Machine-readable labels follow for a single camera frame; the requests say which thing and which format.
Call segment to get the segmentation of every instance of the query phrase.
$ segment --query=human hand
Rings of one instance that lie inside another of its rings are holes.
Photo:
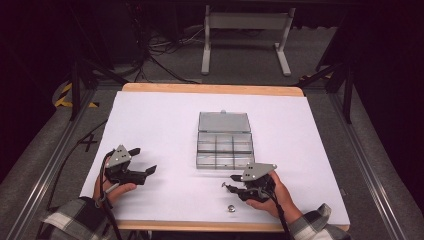
[[[296,207],[296,205],[293,203],[293,200],[290,196],[289,190],[287,187],[281,182],[280,178],[278,177],[277,173],[275,171],[271,171],[268,173],[272,179],[275,182],[275,195],[277,196],[277,201],[281,205],[281,207],[284,210],[284,217],[287,221],[287,223],[292,223],[296,221],[298,218],[302,216],[302,213],[299,211],[299,209]],[[252,199],[248,199],[246,201],[246,204],[252,206],[255,209],[258,210],[264,210],[267,211],[272,216],[279,218],[278,216],[278,210],[275,206],[274,201],[271,199],[268,199],[266,202],[261,203]]]
[[[103,191],[106,191],[110,187],[112,187],[114,184],[112,184],[109,180],[107,180],[106,176],[103,174]],[[114,204],[118,201],[118,199],[124,194],[129,191],[132,191],[137,188],[137,185],[134,183],[126,183],[121,186],[118,186],[117,188],[113,189],[111,192],[107,194],[107,198],[109,199],[110,204]],[[100,176],[96,179],[96,185],[94,186],[94,193],[93,193],[93,199],[101,205],[101,202],[98,200],[101,197],[100,193]]]

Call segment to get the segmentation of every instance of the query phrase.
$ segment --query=white paper sheet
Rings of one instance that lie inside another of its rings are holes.
[[[278,223],[221,187],[223,182],[242,186],[229,178],[234,171],[196,169],[199,113],[221,110],[248,114],[256,162],[277,164],[302,212],[327,203],[333,210],[329,223],[349,225],[304,97],[118,92],[81,196],[92,195],[104,155],[123,144],[128,150],[141,148],[130,170],[157,169],[114,206],[116,219]],[[228,212],[228,205],[236,211]]]

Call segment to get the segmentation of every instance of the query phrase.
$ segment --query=small screw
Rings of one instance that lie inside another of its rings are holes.
[[[229,212],[235,212],[236,211],[236,207],[234,207],[233,205],[228,205],[228,211]]]

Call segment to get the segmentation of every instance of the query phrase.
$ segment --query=plaid shirt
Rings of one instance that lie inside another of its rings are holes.
[[[291,224],[295,240],[351,240],[345,231],[327,224],[331,209],[326,204],[308,212]],[[109,224],[105,213],[95,207],[94,200],[81,197],[50,212],[41,219],[50,224],[42,234],[44,239],[109,239]]]
[[[42,239],[109,239],[109,224],[103,210],[96,208],[94,200],[81,197],[48,213],[41,221],[50,224]]]
[[[311,211],[292,223],[289,228],[295,240],[353,240],[353,238],[338,227],[327,224],[331,208],[322,204],[318,210]]]

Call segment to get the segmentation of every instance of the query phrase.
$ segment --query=wrist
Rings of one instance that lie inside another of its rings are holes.
[[[288,224],[292,224],[303,215],[293,202],[281,205],[281,207],[284,210],[284,218]]]

